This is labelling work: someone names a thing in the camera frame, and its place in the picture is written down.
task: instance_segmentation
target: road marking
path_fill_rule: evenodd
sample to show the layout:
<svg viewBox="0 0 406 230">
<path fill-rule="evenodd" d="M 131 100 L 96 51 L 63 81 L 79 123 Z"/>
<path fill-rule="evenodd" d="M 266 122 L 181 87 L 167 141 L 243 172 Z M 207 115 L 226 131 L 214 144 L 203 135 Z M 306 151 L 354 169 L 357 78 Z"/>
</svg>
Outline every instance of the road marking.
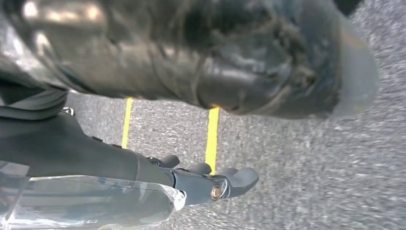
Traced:
<svg viewBox="0 0 406 230">
<path fill-rule="evenodd" d="M 209 112 L 209 125 L 207 127 L 206 163 L 212 168 L 212 175 L 215 174 L 217 155 L 217 129 L 219 108 L 211 109 Z"/>
<path fill-rule="evenodd" d="M 121 141 L 121 146 L 126 149 L 128 142 L 128 130 L 130 129 L 130 115 L 131 115 L 131 106 L 133 104 L 133 99 L 127 99 L 127 107 L 125 108 L 125 117 L 124 117 L 124 128 L 123 128 L 123 140 Z"/>
</svg>

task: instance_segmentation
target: bolt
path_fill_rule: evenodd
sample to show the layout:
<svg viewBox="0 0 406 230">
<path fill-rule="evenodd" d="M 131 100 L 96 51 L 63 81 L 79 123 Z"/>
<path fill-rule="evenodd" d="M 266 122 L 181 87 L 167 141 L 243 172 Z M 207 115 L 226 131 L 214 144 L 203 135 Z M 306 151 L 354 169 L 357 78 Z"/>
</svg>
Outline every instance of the bolt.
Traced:
<svg viewBox="0 0 406 230">
<path fill-rule="evenodd" d="M 220 196 L 221 196 L 221 188 L 220 188 L 220 186 L 218 186 L 218 185 L 213 186 L 211 195 L 212 195 L 213 200 L 220 199 Z"/>
</svg>

